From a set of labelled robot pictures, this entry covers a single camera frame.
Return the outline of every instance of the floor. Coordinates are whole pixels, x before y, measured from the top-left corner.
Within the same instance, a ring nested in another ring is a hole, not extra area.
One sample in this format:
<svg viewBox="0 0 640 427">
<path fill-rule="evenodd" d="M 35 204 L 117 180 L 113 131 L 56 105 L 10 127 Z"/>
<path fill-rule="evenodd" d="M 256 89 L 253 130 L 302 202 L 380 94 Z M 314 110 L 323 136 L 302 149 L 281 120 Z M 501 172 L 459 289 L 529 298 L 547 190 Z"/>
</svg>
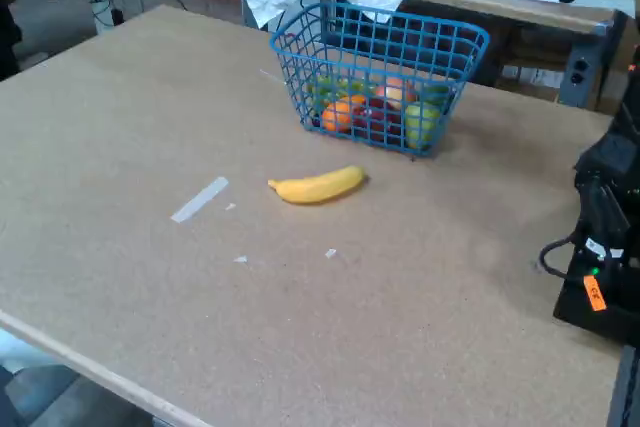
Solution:
<svg viewBox="0 0 640 427">
<path fill-rule="evenodd" d="M 182 0 L 187 9 L 210 17 L 242 23 L 240 0 L 237 6 L 215 5 L 205 0 Z M 141 12 L 140 0 L 114 0 L 129 19 Z M 166 4 L 180 8 L 175 0 L 142 0 L 144 10 Z M 11 5 L 23 41 L 16 45 L 18 59 L 45 52 L 55 55 L 96 35 L 88 0 L 17 0 Z"/>
<path fill-rule="evenodd" d="M 182 0 L 187 9 L 242 23 L 237 6 Z M 160 4 L 180 7 L 175 0 L 114 0 L 125 19 Z M 23 65 L 63 52 L 96 35 L 88 0 L 17 0 L 12 6 L 23 41 L 15 53 Z M 7 394 L 24 426 L 31 427 L 151 427 L 145 412 L 63 366 L 25 369 L 7 385 Z"/>
</svg>

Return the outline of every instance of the orange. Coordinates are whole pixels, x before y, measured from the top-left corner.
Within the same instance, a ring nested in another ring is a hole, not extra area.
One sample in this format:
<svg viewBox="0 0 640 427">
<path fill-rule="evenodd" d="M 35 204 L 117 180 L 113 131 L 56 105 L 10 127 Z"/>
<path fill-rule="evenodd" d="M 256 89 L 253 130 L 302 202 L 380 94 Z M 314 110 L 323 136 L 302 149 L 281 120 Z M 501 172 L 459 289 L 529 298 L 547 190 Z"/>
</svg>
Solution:
<svg viewBox="0 0 640 427">
<path fill-rule="evenodd" d="M 362 105 L 367 98 L 362 94 L 343 97 L 332 102 L 322 112 L 322 127 L 329 132 L 348 132 L 351 130 L 351 112 L 354 107 Z"/>
</svg>

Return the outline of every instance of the table edge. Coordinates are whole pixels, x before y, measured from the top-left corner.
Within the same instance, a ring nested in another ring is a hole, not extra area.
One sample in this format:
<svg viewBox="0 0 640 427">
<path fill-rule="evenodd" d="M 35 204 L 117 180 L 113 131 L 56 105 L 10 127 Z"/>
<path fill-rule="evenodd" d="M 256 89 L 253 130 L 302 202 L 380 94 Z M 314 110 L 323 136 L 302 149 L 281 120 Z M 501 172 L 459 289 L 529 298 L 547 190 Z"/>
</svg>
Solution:
<svg viewBox="0 0 640 427">
<path fill-rule="evenodd" d="M 0 310 L 0 327 L 60 360 L 60 363 L 161 420 L 185 427 L 212 427 L 193 414 L 162 399 L 98 362 L 83 356 L 44 332 Z"/>
</svg>

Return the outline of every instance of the green apple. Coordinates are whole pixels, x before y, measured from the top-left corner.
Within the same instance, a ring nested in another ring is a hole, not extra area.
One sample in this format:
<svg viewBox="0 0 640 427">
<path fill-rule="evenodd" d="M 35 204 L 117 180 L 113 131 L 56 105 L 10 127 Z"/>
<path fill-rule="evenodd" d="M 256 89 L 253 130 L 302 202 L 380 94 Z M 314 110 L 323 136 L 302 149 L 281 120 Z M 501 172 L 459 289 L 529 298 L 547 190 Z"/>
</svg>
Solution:
<svg viewBox="0 0 640 427">
<path fill-rule="evenodd" d="M 421 115 L 419 103 L 409 104 L 404 111 L 407 145 L 412 149 L 424 149 L 431 139 L 439 117 L 440 110 L 433 105 L 423 103 Z"/>
</svg>

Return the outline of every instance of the apple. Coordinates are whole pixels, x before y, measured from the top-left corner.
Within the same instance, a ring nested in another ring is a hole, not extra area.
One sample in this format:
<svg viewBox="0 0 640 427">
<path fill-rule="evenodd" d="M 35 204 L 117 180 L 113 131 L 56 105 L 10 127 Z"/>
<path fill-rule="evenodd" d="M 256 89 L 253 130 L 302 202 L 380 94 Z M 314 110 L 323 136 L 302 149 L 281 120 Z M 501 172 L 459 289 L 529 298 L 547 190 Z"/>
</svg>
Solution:
<svg viewBox="0 0 640 427">
<path fill-rule="evenodd" d="M 422 150 L 427 147 L 427 142 L 431 139 L 431 134 L 438 124 L 440 110 L 427 103 L 410 104 L 404 111 L 405 138 L 407 146 L 412 149 Z"/>
<path fill-rule="evenodd" d="M 355 135 L 359 137 L 384 143 L 386 131 L 388 143 L 397 145 L 401 143 L 402 117 L 389 102 L 382 99 L 374 97 L 366 104 L 355 108 L 353 125 Z"/>
<path fill-rule="evenodd" d="M 386 82 L 376 88 L 375 95 L 385 99 L 395 110 L 402 110 L 403 103 L 415 102 L 418 98 L 413 84 L 398 77 L 387 77 Z"/>
</svg>

